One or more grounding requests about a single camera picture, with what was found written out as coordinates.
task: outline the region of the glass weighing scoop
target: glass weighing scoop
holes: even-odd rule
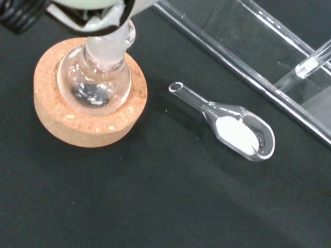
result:
[[[271,127],[259,116],[241,106],[207,101],[181,82],[169,91],[199,110],[217,139],[250,161],[269,159],[275,150]]]

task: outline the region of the clear acrylic rod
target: clear acrylic rod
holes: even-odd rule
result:
[[[331,40],[280,79],[275,86],[286,93],[331,60]]]

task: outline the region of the clear plastic stand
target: clear plastic stand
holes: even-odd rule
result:
[[[194,2],[199,17],[181,1],[155,8],[331,145],[331,41],[314,51],[252,0]]]

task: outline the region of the black table surface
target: black table surface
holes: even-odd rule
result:
[[[134,23],[147,106],[98,149],[54,138],[34,110],[39,58],[73,35],[49,18],[19,37],[0,30],[0,247],[330,247],[330,149],[153,10]],[[273,157],[219,143],[168,93],[174,81],[266,120]]]

